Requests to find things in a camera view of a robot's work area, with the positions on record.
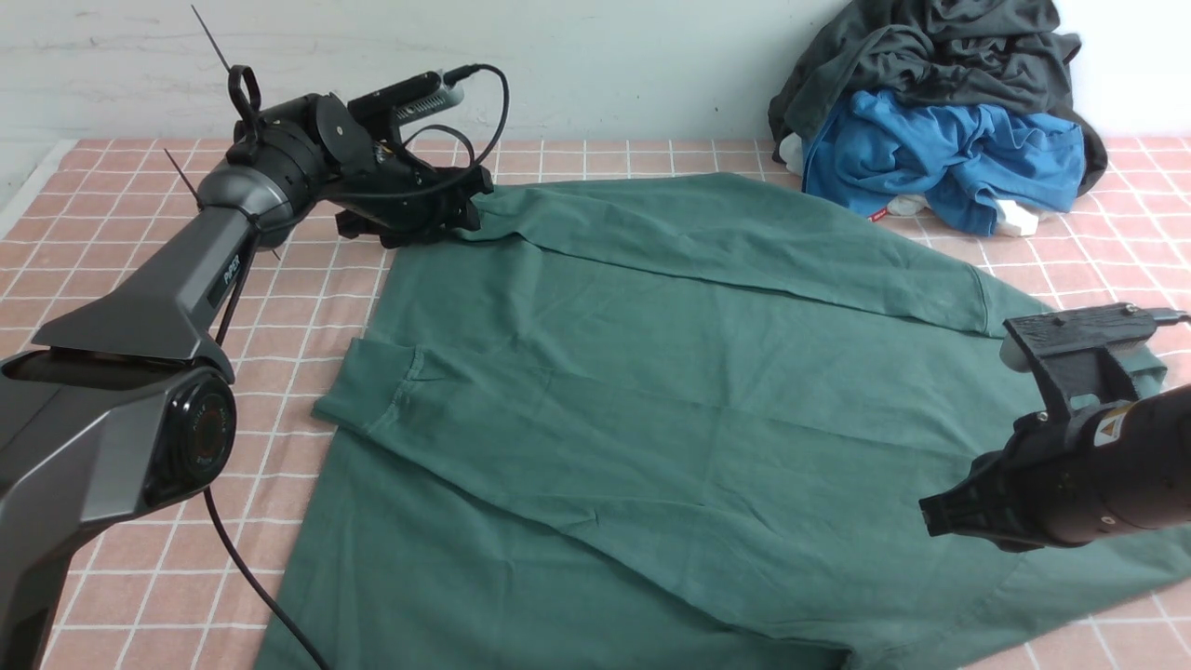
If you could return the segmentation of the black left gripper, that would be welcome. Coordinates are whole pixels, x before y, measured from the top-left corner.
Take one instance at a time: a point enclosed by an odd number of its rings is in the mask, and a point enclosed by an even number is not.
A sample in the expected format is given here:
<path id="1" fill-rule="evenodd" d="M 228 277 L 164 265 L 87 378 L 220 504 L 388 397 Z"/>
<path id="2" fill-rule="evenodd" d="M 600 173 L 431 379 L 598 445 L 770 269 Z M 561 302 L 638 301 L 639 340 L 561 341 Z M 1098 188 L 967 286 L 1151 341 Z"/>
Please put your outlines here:
<path id="1" fill-rule="evenodd" d="M 373 154 L 372 171 L 335 182 L 341 237 L 356 240 L 373 234 L 384 248 L 409 248 L 481 228 L 473 198 L 494 192 L 486 167 L 434 167 L 384 140 L 374 144 Z"/>

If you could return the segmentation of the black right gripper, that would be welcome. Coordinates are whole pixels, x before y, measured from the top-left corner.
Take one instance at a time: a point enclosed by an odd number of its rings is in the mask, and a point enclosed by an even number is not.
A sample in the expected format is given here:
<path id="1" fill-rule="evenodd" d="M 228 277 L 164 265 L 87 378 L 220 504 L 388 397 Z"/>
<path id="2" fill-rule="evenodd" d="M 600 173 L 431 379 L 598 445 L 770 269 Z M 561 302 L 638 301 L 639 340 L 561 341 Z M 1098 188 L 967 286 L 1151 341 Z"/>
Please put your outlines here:
<path id="1" fill-rule="evenodd" d="M 1043 530 L 1035 512 L 1037 496 L 1025 493 L 1024 484 L 1025 475 L 1070 453 L 1070 425 L 1048 414 L 1019 417 L 1004 449 L 979 455 L 958 486 L 919 500 L 929 537 L 983 539 L 1000 552 L 1086 546 L 1089 541 L 1066 541 Z"/>

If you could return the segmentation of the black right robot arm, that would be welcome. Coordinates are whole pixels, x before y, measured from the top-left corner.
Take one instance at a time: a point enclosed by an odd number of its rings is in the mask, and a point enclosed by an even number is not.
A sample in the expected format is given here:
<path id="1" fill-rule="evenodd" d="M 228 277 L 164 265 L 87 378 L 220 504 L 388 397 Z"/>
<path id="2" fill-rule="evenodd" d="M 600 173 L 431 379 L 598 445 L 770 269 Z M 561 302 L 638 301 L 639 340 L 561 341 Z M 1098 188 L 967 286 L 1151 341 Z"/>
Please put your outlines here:
<path id="1" fill-rule="evenodd" d="M 1068 422 L 1021 417 L 1004 449 L 980 455 L 948 491 L 919 500 L 925 530 L 1023 553 L 1186 525 L 1187 415 L 1181 386 L 1084 408 Z"/>

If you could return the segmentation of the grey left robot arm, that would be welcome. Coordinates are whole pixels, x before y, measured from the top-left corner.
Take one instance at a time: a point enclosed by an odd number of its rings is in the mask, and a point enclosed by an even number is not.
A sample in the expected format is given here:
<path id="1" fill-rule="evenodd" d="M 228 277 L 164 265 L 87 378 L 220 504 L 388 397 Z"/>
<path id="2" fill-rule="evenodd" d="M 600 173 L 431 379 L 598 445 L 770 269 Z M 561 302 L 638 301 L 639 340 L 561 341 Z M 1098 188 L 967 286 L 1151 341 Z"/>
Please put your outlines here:
<path id="1" fill-rule="evenodd" d="M 4 666 L 46 653 L 73 556 L 116 522 L 205 490 L 233 453 L 233 365 L 211 336 L 252 259 L 316 203 L 387 245 L 473 228 L 484 155 L 434 167 L 399 126 L 413 100 L 307 94 L 263 109 L 231 82 L 233 144 L 197 215 L 106 296 L 56 317 L 4 361 Z"/>

